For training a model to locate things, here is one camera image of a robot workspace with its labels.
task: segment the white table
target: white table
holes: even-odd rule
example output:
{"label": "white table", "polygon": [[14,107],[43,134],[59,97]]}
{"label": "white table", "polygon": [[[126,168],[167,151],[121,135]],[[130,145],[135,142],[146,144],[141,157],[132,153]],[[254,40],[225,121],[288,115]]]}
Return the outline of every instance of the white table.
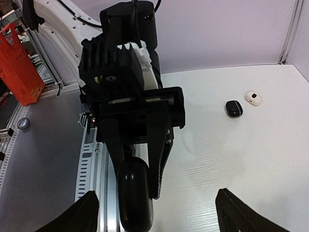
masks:
{"label": "white table", "polygon": [[[207,69],[162,76],[180,86],[186,126],[175,129],[152,232],[218,231],[215,197],[232,191],[292,232],[309,228],[309,83],[292,65]],[[255,90],[263,103],[244,99]],[[230,119],[237,100],[243,116]]]}

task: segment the gray wall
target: gray wall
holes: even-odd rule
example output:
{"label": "gray wall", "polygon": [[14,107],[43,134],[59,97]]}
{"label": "gray wall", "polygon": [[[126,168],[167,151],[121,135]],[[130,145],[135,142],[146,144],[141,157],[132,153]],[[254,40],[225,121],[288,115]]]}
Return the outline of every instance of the gray wall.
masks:
{"label": "gray wall", "polygon": [[[120,2],[72,1],[96,20],[102,9]],[[294,3],[162,0],[156,14],[162,72],[277,63]]]}
{"label": "gray wall", "polygon": [[309,80],[309,2],[306,0],[300,25],[288,63],[293,64]]}

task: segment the red bag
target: red bag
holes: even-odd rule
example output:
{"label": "red bag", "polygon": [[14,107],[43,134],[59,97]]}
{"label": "red bag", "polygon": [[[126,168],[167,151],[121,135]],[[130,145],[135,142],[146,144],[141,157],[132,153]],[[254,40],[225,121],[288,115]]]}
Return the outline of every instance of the red bag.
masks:
{"label": "red bag", "polygon": [[[3,32],[11,29],[11,34]],[[22,106],[38,101],[45,84],[29,59],[16,31],[8,24],[0,32],[0,77]]]}

